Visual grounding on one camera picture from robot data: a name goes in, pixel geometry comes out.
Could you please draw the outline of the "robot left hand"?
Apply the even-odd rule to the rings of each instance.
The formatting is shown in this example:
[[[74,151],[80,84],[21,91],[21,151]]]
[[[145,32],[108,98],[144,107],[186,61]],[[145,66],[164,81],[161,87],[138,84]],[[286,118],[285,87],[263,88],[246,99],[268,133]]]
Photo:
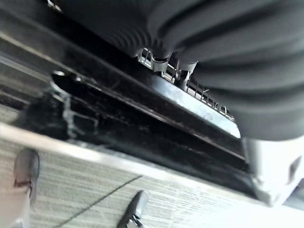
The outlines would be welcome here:
[[[256,196],[282,204],[304,177],[301,0],[50,0],[48,5],[152,69],[177,54],[233,115]]]

